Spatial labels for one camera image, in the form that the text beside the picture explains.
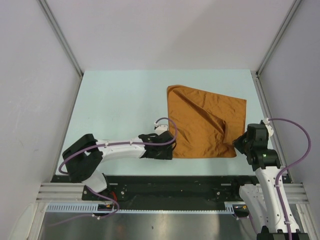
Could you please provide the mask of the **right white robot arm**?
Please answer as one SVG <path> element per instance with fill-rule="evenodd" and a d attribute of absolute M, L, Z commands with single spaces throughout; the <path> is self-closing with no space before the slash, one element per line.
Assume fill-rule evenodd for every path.
<path fill-rule="evenodd" d="M 309 235 L 301 232 L 292 214 L 282 175 L 304 160 L 311 149 L 308 147 L 294 163 L 282 166 L 276 150 L 268 148 L 274 134 L 271 122 L 271 118 L 265 118 L 250 123 L 246 132 L 233 141 L 234 148 L 246 156 L 259 184 L 237 183 L 230 188 L 230 194 L 247 206 L 252 227 L 257 230 L 256 239 L 308 240 Z"/>

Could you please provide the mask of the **orange cloth napkin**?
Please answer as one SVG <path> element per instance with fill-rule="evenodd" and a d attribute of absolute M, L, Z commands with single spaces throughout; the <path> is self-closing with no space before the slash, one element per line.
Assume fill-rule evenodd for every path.
<path fill-rule="evenodd" d="M 167 112 L 177 133 L 177 159 L 234 158 L 245 132 L 247 101 L 183 85 L 167 87 Z"/>

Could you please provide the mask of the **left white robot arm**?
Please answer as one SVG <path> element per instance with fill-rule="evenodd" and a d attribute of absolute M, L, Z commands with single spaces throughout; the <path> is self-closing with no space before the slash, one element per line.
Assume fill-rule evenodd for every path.
<path fill-rule="evenodd" d="M 105 174 L 99 166 L 109 160 L 155 159 L 172 160 L 176 137 L 168 130 L 161 134 L 140 134 L 125 141 L 97 140 L 93 134 L 85 134 L 63 153 L 59 172 L 68 175 L 71 183 L 82 183 L 93 190 L 100 200 L 110 196 Z"/>

